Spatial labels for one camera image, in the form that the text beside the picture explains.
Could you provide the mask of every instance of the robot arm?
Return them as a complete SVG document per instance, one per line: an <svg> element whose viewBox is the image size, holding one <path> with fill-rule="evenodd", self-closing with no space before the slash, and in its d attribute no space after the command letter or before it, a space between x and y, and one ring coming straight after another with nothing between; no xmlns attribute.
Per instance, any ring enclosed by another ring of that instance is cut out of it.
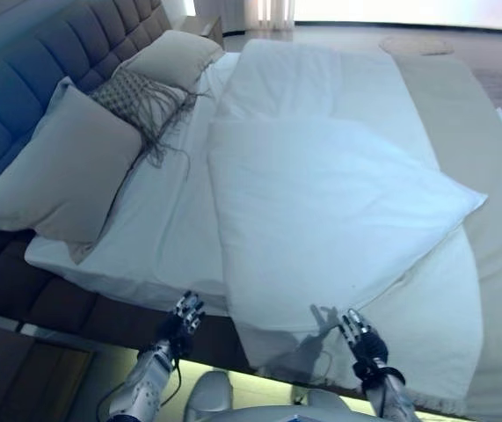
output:
<svg viewBox="0 0 502 422"><path fill-rule="evenodd" d="M186 292L157 331L157 342L138 354L137 363L110 404L108 422L153 422L173 362L189 354L192 335L205 316L203 301Z"/></svg>
<svg viewBox="0 0 502 422"><path fill-rule="evenodd" d="M338 328L357 360L354 373L362 380L362 390L376 415L397 422L420 422L405 391L403 375L387 365L388 348L375 328L354 309L342 319Z"/></svg>

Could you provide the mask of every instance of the white pillowcase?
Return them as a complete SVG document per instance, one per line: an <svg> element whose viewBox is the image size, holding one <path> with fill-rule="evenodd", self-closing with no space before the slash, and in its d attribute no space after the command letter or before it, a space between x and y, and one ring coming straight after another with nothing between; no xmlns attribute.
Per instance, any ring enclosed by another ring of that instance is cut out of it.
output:
<svg viewBox="0 0 502 422"><path fill-rule="evenodd" d="M229 313L263 330L367 304L486 199L352 121L217 121L210 143Z"/></svg>
<svg viewBox="0 0 502 422"><path fill-rule="evenodd" d="M208 64L223 53L215 41L170 30L122 66L161 84L190 91Z"/></svg>
<svg viewBox="0 0 502 422"><path fill-rule="evenodd" d="M62 79L31 141L0 175L0 230L65 241L80 261L141 146L133 127Z"/></svg>

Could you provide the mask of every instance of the tufted headboard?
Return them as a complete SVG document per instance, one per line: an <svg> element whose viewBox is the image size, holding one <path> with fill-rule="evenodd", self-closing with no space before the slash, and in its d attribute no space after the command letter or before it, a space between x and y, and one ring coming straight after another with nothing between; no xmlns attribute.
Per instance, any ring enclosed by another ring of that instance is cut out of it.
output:
<svg viewBox="0 0 502 422"><path fill-rule="evenodd" d="M30 140L58 81L68 75L90 91L167 29L160 0L93 0L2 53L0 173Z"/></svg>

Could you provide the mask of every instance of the wall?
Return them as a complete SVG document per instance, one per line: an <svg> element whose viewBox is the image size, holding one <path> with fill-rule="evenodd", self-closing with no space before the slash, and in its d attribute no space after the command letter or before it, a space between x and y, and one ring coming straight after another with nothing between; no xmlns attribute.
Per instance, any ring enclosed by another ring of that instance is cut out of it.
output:
<svg viewBox="0 0 502 422"><path fill-rule="evenodd" d="M0 47L75 0L1 0Z"/></svg>
<svg viewBox="0 0 502 422"><path fill-rule="evenodd" d="M502 0L295 0L295 20L502 29Z"/></svg>

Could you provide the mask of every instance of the white bed sheet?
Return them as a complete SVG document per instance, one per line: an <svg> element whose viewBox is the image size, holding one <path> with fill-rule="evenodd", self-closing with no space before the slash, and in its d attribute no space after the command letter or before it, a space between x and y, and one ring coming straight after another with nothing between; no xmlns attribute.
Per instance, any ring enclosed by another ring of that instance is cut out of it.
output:
<svg viewBox="0 0 502 422"><path fill-rule="evenodd" d="M141 161L120 190L105 233L79 265L62 242L36 236L25 252L33 266L87 290L151 309L169 309L187 289L206 312L226 315L222 255L207 170L207 127L239 54L210 65L198 83L194 110L169 129L160 169Z"/></svg>

